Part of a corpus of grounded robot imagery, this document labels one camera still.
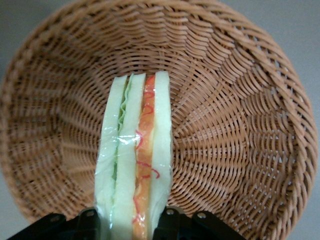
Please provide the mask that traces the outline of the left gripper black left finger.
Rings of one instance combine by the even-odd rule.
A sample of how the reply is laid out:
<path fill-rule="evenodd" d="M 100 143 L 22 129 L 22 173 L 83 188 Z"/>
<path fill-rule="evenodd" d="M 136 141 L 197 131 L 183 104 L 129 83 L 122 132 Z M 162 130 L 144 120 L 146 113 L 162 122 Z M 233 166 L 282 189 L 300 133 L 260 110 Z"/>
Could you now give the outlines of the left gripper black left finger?
<path fill-rule="evenodd" d="M 83 209 L 67 220 L 61 213 L 50 213 L 11 236 L 10 240 L 99 240 L 101 221 L 95 208 Z"/>

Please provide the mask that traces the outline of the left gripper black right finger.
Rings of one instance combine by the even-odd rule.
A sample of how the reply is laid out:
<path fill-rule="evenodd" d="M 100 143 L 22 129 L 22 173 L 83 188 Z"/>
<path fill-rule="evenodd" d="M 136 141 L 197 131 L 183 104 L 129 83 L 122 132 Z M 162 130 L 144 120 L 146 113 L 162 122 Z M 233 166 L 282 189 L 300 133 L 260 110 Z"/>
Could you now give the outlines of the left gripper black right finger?
<path fill-rule="evenodd" d="M 244 237 L 209 211 L 188 217 L 166 207 L 153 232 L 154 240 L 243 240 Z"/>

